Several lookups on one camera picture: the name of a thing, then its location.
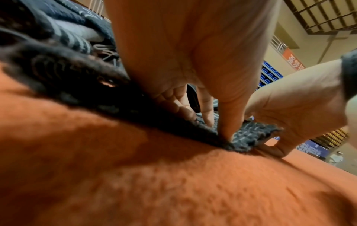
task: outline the orange surface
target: orange surface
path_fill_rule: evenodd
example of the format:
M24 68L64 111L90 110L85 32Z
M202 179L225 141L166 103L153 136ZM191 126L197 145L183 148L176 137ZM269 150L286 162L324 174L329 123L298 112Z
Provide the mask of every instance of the orange surface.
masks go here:
M35 97L0 75L0 225L352 225L357 178Z

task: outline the hand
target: hand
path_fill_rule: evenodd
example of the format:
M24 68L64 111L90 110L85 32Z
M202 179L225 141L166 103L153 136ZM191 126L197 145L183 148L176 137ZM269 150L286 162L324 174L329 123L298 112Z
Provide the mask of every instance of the hand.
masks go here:
M263 151L284 157L306 140L347 124L341 62L335 60L298 71L251 96L247 116L284 128L276 145L262 146Z
M125 69L157 104L187 120L198 87L204 121L229 140L259 81L281 0L106 0Z

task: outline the red banner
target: red banner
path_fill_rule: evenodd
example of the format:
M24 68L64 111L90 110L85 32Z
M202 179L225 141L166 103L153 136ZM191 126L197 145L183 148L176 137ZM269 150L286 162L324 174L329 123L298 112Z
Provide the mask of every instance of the red banner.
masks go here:
M296 56L289 48L285 50L285 52L283 53L283 57L289 62L289 64L291 64L291 66L295 70L301 71L302 69L305 69L305 66L301 63L300 60L296 58Z

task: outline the ceiling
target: ceiling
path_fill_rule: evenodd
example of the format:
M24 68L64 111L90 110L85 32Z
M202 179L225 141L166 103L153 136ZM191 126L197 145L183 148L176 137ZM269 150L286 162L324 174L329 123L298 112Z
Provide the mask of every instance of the ceiling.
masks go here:
M284 0L311 35L357 34L357 0Z

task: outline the orange fabric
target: orange fabric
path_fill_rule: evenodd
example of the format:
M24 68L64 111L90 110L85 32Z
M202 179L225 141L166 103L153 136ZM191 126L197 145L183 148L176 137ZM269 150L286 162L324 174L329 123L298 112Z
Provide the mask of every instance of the orange fabric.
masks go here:
M0 75L0 225L351 225L357 178L38 98Z

